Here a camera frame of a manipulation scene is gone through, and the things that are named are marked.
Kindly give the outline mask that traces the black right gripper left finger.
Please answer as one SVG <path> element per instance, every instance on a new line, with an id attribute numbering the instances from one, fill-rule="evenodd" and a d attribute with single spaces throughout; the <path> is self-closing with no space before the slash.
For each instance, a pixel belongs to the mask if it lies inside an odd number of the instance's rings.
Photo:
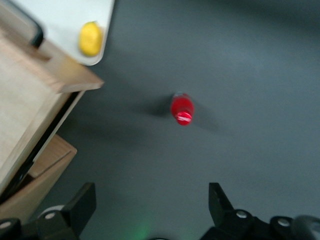
<path id="1" fill-rule="evenodd" d="M 97 207 L 96 186 L 85 183 L 65 205 L 50 207 L 37 219 L 40 240 L 78 240 Z"/>

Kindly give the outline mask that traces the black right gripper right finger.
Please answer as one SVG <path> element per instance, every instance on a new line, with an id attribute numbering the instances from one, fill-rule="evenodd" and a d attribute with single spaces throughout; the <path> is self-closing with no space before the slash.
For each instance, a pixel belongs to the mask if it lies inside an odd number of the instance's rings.
<path id="1" fill-rule="evenodd" d="M 269 240 L 269 225 L 246 210 L 235 209 L 222 187 L 212 182 L 208 187 L 208 207 L 214 226 L 203 240 Z"/>

